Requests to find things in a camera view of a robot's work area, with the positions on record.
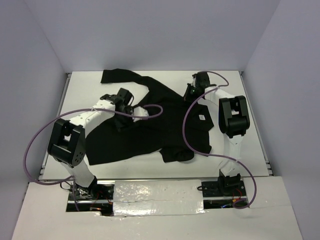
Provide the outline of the black long sleeve shirt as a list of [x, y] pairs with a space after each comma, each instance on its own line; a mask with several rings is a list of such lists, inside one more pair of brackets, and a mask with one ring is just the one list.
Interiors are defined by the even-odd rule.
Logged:
[[208, 107], [195, 104], [188, 111], [184, 98], [149, 76], [126, 69], [104, 70], [103, 84], [133, 82], [146, 86], [148, 93], [137, 104], [162, 106], [160, 116], [138, 120], [132, 127], [117, 130], [115, 121], [107, 119], [89, 133], [85, 151], [89, 164], [100, 165], [126, 160], [159, 151], [165, 163], [185, 162], [194, 158], [194, 150], [209, 154], [209, 131], [214, 127]]

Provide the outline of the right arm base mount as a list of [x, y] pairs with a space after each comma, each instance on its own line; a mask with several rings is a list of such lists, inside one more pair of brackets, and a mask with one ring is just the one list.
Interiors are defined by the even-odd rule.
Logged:
[[213, 197], [244, 197], [246, 190], [240, 174], [229, 177], [220, 175], [217, 180], [202, 181], [197, 190], [205, 198]]

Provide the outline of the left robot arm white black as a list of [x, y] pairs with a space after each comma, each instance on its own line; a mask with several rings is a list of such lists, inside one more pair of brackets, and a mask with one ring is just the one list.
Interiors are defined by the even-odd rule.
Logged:
[[80, 194], [93, 199], [98, 194], [97, 178], [84, 161], [86, 137], [104, 121], [115, 116], [115, 112], [133, 114], [130, 106], [133, 94], [120, 88], [117, 94], [105, 94], [88, 110], [69, 120], [59, 118], [54, 122], [47, 152], [61, 163], [80, 187]]

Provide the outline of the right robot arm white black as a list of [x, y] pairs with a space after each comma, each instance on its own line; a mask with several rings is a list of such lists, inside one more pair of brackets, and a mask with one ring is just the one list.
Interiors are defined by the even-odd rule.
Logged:
[[218, 127], [223, 134], [223, 154], [212, 154], [213, 157], [226, 159], [219, 169], [217, 190], [221, 195], [228, 196], [235, 189], [235, 183], [240, 181], [239, 170], [240, 148], [243, 138], [250, 127], [250, 116], [247, 99], [243, 95], [232, 95], [222, 87], [230, 85], [228, 80], [214, 71], [199, 71], [192, 75], [193, 82], [187, 84], [184, 94], [186, 101], [191, 102], [183, 122], [182, 136], [185, 144], [195, 153], [200, 151], [188, 143], [185, 127], [187, 117], [193, 106], [201, 99], [206, 99], [218, 107]]

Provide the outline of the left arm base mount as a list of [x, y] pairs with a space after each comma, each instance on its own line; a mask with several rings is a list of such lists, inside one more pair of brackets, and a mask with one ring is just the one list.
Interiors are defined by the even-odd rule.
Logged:
[[99, 212], [102, 216], [112, 216], [115, 185], [98, 183], [91, 191], [76, 187], [69, 183], [66, 212]]

